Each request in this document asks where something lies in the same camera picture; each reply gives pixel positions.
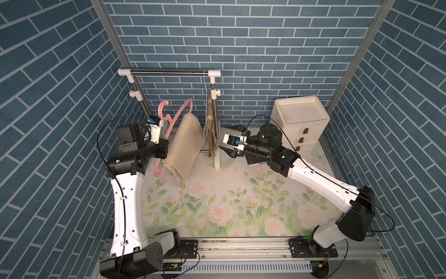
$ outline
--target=metal pole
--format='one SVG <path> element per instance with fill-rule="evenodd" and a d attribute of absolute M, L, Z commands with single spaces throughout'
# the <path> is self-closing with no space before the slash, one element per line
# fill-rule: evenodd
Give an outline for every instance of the metal pole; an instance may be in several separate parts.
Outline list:
<path fill-rule="evenodd" d="M 123 68 L 130 69 L 132 67 L 130 60 L 128 59 L 127 54 L 125 53 L 124 47 L 121 43 L 121 40 L 119 39 L 119 35 L 116 32 L 116 29 L 113 25 L 112 19 L 110 18 L 110 15 L 108 14 L 107 8 L 105 7 L 105 4 L 103 0 L 91 0 L 91 5 L 95 9 L 96 14 L 98 15 L 99 21 L 101 22 L 105 33 L 108 36 L 108 39 L 110 40 L 110 43 L 113 47 L 113 49 L 116 52 L 116 55 L 118 56 L 119 61 L 122 64 Z M 138 80 L 135 79 L 135 83 L 133 83 L 133 88 L 135 90 L 140 90 L 142 93 L 142 87 L 139 84 Z M 142 101 L 140 101 L 140 105 L 146 114 L 146 117 L 149 118 L 149 116 L 153 115 L 152 110 L 150 109 L 149 103 L 147 102 L 147 99 L 145 98 L 145 95 L 143 94 L 144 98 Z"/>
<path fill-rule="evenodd" d="M 345 70 L 345 74 L 342 77 L 341 81 L 339 82 L 338 88 L 334 92 L 333 97 L 331 98 L 330 102 L 327 105 L 328 114 L 330 114 L 335 109 L 336 104 L 338 103 L 342 94 L 344 94 L 344 90 L 350 83 L 351 78 L 356 72 L 356 69 L 361 63 L 368 48 L 372 44 L 376 34 L 383 25 L 384 20 L 387 18 L 387 15 L 389 14 L 390 10 L 395 4 L 395 1 L 396 0 L 383 0 L 383 3 L 376 12 L 375 18 L 373 19 L 372 24 L 370 24 L 370 27 L 367 29 L 367 32 L 365 33 L 364 38 L 362 39 L 353 59 L 351 60 L 350 64 L 348 64 L 347 69 Z"/>
<path fill-rule="evenodd" d="M 162 75 L 162 76 L 208 76 L 208 70 L 177 70 L 177 69 L 132 69 L 132 75 L 147 76 L 147 75 Z"/>

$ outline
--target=beige cloth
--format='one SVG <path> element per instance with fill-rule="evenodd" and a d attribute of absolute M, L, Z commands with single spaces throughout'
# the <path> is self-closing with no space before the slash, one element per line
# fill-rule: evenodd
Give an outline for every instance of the beige cloth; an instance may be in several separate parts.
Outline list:
<path fill-rule="evenodd" d="M 217 150 L 217 145 L 215 144 L 215 127 L 214 127 L 214 107 L 212 106 L 211 96 L 208 96 L 207 99 L 207 111 L 206 111 L 206 139 L 209 144 L 208 156 L 214 156 L 215 151 Z"/>
<path fill-rule="evenodd" d="M 192 113 L 186 113 L 169 144 L 167 158 L 162 165 L 173 173 L 180 186 L 189 178 L 192 165 L 205 140 L 200 122 Z"/>

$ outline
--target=brick wallpaper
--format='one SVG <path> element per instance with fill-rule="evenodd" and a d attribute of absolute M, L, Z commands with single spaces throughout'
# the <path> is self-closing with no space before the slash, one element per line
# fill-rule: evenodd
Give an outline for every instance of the brick wallpaper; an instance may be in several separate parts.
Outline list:
<path fill-rule="evenodd" d="M 105 2 L 134 68 L 222 70 L 219 119 L 231 125 L 269 115 L 277 98 L 317 95 L 326 105 L 381 0 Z M 192 98 L 204 124 L 202 78 L 140 81 L 154 111 Z"/>
<path fill-rule="evenodd" d="M 397 0 L 324 133 L 344 178 L 395 220 L 379 237 L 400 278 L 445 278 L 445 79 L 446 1 Z"/>
<path fill-rule="evenodd" d="M 97 131 L 139 111 L 120 66 L 89 0 L 0 1 L 0 278 L 92 274 L 114 208 Z"/>

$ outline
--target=black mounting plate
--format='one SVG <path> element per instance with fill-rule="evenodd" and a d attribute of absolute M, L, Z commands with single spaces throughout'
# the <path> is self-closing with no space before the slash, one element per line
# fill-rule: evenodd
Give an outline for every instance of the black mounting plate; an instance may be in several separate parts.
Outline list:
<path fill-rule="evenodd" d="M 181 239 L 180 243 L 181 247 L 186 249 L 186 258 L 197 257 L 198 240 Z M 180 258 L 184 258 L 184 249 L 181 249 Z"/>
<path fill-rule="evenodd" d="M 310 254 L 308 249 L 308 241 L 306 238 L 293 238 L 288 241 L 289 250 L 291 252 L 291 256 L 293 258 L 325 258 L 326 254 L 324 250 L 321 250 L 319 253 Z M 334 244 L 328 247 L 327 252 L 330 258 L 337 258 L 338 252 Z"/>

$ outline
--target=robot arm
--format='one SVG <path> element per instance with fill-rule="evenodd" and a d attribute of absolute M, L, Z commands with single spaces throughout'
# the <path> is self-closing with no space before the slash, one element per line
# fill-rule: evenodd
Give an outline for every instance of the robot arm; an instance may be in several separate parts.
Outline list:
<path fill-rule="evenodd" d="M 115 201 L 115 228 L 110 259 L 100 263 L 100 273 L 110 279 L 131 279 L 160 271 L 163 257 L 179 248 L 175 229 L 148 241 L 142 223 L 140 190 L 150 158 L 165 159 L 169 141 L 160 138 L 163 120 L 152 116 L 142 136 L 137 124 L 116 128 L 117 153 L 107 162 Z"/>
<path fill-rule="evenodd" d="M 273 124 L 262 125 L 255 136 L 225 135 L 223 142 L 238 151 L 221 147 L 232 157 L 243 156 L 243 152 L 264 157 L 268 166 L 285 177 L 300 181 L 326 197 L 343 213 L 325 225 L 314 228 L 309 244 L 316 248 L 327 248 L 346 237 L 364 240 L 375 215 L 374 193 L 369 187 L 359 189 L 313 167 L 293 150 L 282 146 L 282 132 Z"/>

